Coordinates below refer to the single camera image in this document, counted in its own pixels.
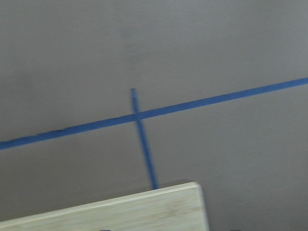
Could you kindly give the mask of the bamboo cutting board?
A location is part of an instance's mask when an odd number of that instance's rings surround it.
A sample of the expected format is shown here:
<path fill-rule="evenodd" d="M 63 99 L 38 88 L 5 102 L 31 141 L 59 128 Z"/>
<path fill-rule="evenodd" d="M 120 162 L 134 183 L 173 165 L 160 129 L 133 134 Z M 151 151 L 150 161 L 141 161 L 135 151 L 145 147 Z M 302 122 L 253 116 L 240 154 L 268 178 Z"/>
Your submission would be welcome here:
<path fill-rule="evenodd" d="M 201 186 L 189 182 L 3 221 L 2 231 L 207 231 Z"/>

